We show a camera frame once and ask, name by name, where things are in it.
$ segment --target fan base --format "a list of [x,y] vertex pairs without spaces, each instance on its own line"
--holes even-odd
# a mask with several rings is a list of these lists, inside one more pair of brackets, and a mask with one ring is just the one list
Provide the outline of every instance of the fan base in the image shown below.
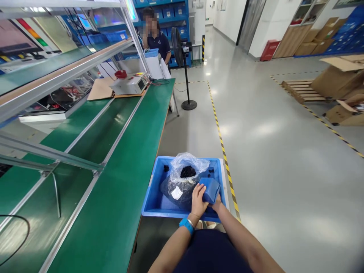
[[197,107],[197,102],[195,102],[194,100],[190,100],[190,103],[188,103],[188,100],[186,100],[182,103],[181,107],[184,110],[193,110]]

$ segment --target person's arm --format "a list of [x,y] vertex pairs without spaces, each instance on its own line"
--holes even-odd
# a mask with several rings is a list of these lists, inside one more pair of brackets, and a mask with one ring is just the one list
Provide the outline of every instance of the person's arm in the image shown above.
[[144,49],[148,49],[149,48],[149,45],[148,45],[148,33],[149,33],[149,30],[148,30],[147,25],[145,24],[145,26],[144,26],[144,33],[143,33],[143,48]]
[[166,63],[166,65],[168,65],[169,60],[171,59],[171,56],[172,56],[172,53],[169,51],[169,52],[167,53],[166,59],[164,60],[164,62]]
[[171,47],[169,46],[169,41],[167,39],[167,37],[165,35],[164,36],[164,43],[165,43],[165,50],[167,52],[167,56],[166,59],[164,60],[164,62],[166,63],[166,65],[168,65],[169,60],[171,59],[172,56],[172,51],[171,51]]
[[[192,192],[192,209],[187,218],[191,220],[194,227],[196,227],[208,205],[207,202],[202,201],[202,195],[204,195],[205,190],[204,184],[197,184]],[[166,242],[148,272],[173,272],[185,253],[190,240],[191,234],[188,229],[185,226],[179,227]]]
[[234,247],[248,262],[254,273],[284,273],[254,235],[240,224],[221,203],[220,195],[212,208],[218,214]]

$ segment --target doorway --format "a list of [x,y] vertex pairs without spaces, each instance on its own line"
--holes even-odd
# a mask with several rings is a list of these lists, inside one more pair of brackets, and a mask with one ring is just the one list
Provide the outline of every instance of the doorway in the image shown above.
[[212,25],[215,16],[215,0],[206,0],[205,25]]
[[247,0],[236,45],[249,52],[266,0]]

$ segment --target navy shirt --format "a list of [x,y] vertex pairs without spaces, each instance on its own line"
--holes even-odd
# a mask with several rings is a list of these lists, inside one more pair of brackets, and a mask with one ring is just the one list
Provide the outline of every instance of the navy shirt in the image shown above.
[[150,49],[158,48],[159,54],[163,60],[166,60],[167,53],[171,52],[169,41],[161,31],[159,31],[159,34],[155,39],[151,35],[148,36],[148,46]]
[[226,233],[214,229],[195,231],[174,273],[253,273]]

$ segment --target white label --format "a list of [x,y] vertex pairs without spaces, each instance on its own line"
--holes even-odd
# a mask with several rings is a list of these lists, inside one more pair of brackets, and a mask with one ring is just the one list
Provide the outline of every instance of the white label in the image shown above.
[[174,199],[178,200],[178,199],[182,196],[183,192],[181,192],[181,190],[179,189],[179,187],[176,187],[176,188],[175,188],[175,189],[171,192],[171,194],[172,194],[172,197],[173,197]]

